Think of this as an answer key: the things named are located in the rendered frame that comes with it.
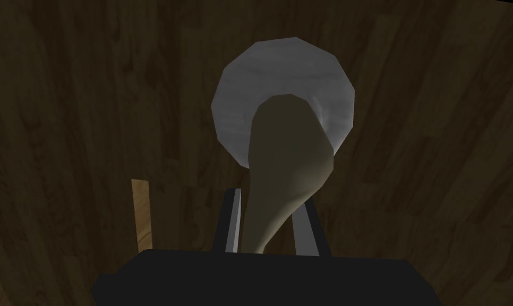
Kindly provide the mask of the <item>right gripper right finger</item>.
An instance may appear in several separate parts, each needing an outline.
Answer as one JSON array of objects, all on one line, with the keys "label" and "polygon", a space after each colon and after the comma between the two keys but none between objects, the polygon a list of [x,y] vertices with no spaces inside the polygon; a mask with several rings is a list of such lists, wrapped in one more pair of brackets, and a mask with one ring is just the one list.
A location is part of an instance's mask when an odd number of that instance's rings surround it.
[{"label": "right gripper right finger", "polygon": [[297,256],[332,257],[312,198],[292,214],[292,223]]}]

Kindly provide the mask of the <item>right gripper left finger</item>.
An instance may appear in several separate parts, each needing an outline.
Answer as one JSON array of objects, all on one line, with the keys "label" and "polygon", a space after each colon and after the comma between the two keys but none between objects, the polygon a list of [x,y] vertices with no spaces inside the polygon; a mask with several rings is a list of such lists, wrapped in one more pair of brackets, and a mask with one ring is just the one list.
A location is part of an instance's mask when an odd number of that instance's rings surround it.
[{"label": "right gripper left finger", "polygon": [[224,194],[212,245],[213,252],[238,252],[241,191],[230,188]]}]

